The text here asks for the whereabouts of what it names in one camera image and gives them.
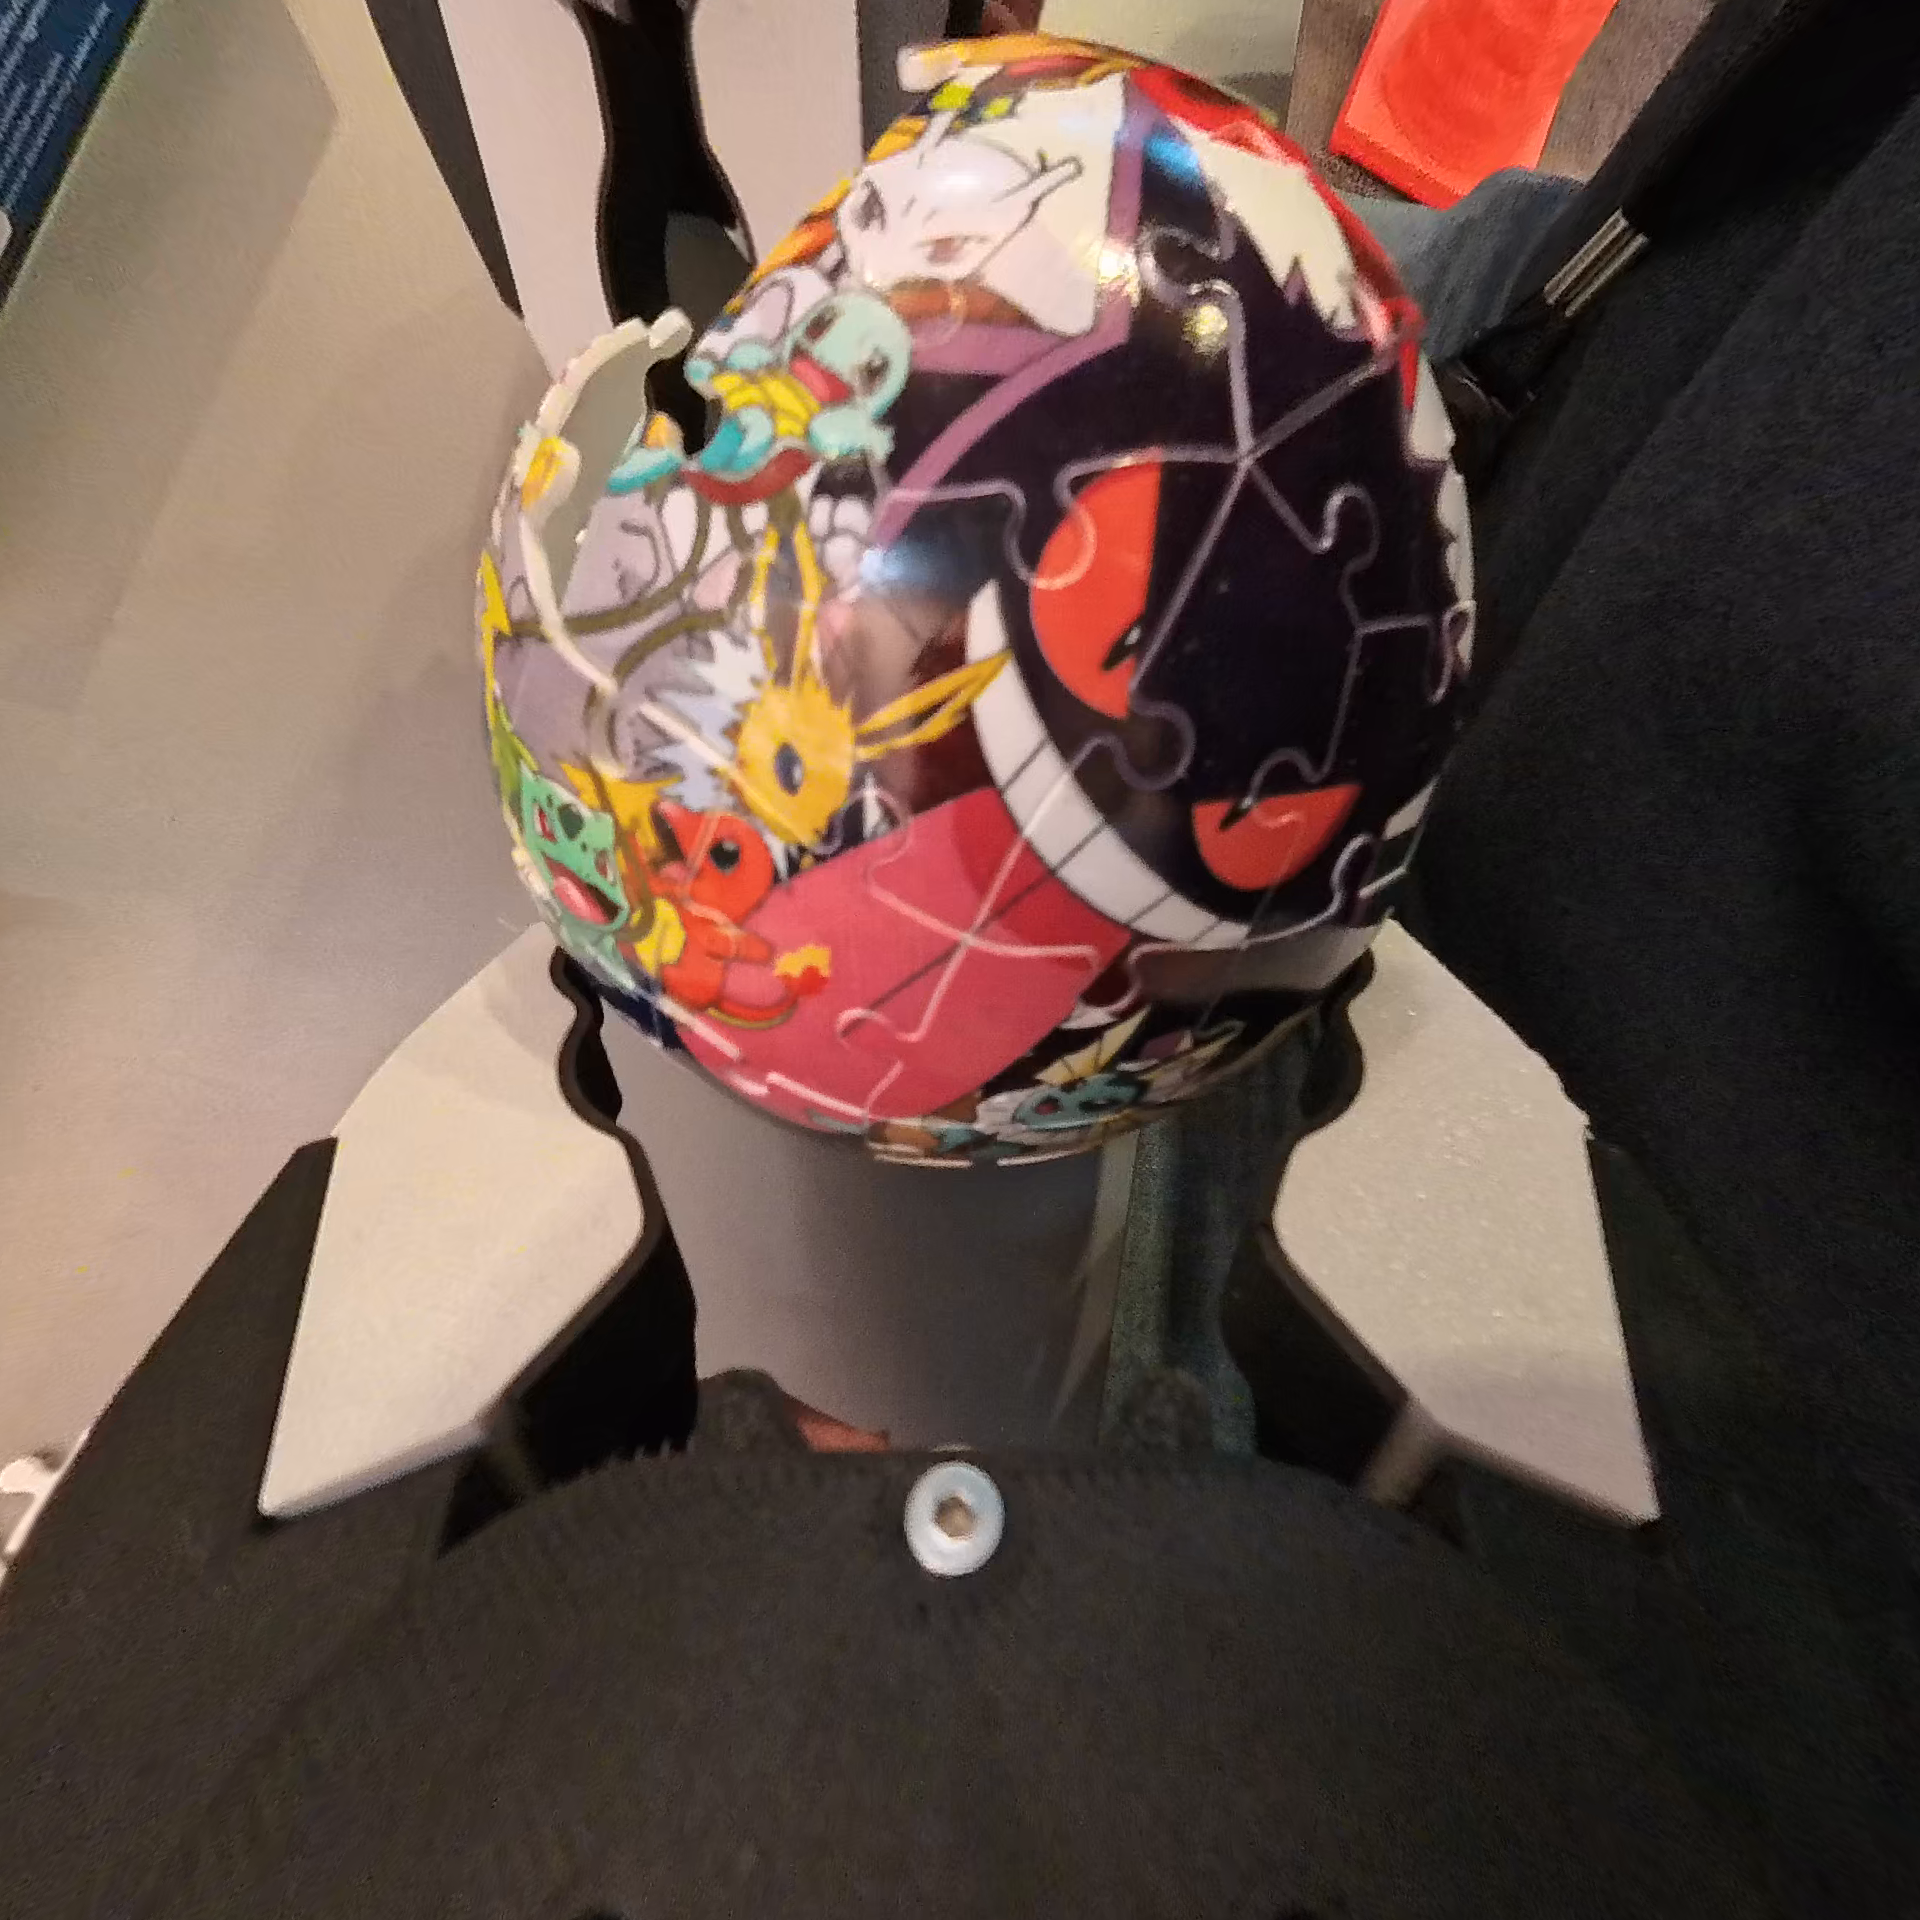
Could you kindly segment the squarish white puzzle piece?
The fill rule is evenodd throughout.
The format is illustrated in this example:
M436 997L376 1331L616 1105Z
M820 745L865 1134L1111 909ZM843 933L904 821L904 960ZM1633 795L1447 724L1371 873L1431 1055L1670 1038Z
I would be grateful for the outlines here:
M71 1468L75 1451L43 1446L16 1456L2 1468L2 1571L7 1572Z

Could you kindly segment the colourful puzzle ball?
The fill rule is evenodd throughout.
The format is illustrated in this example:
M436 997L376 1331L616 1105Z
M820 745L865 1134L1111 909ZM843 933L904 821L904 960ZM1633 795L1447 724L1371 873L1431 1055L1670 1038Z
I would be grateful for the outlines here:
M1371 949L1456 737L1423 316L1256 104L1042 31L520 432L476 571L514 870L672 1060L875 1160L1056 1160Z

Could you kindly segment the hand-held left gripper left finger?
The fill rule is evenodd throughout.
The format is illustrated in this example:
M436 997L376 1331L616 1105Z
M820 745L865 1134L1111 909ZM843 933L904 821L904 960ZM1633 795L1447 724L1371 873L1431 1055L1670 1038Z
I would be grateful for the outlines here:
M371 1073L335 1129L257 1511L295 1520L482 1449L528 1480L683 1435L688 1269L620 1121L607 1007L523 929Z

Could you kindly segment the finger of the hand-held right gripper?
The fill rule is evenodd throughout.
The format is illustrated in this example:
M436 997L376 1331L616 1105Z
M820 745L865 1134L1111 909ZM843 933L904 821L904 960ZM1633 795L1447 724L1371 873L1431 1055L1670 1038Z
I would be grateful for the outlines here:
M442 1L527 326L716 318L747 270L706 137L696 5Z

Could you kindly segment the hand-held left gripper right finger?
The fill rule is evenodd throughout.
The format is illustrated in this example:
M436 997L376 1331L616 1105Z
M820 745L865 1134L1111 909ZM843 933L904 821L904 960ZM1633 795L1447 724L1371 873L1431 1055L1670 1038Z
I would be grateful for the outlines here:
M1547 1063L1387 924L1304 1115L1220 1305L1256 1451L1382 1503L1464 1463L1654 1521L1591 1129Z

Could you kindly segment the person's dark shirt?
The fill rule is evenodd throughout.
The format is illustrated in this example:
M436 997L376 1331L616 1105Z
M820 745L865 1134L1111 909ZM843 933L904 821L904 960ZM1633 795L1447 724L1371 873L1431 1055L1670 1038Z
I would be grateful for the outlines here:
M1436 947L1916 1521L1916 5L1719 5L1474 366Z

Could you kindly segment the blue white puzzle box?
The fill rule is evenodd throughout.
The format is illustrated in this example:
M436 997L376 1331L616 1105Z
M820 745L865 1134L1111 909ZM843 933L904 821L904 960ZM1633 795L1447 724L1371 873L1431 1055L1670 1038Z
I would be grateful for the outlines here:
M2 5L2 296L126 52L143 1Z

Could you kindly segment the red box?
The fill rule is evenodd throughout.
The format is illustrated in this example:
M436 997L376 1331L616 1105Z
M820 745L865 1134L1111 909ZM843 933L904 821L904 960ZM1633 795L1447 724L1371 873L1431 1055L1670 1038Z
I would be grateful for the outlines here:
M1329 148L1449 207L1530 168L1611 1L1382 1Z

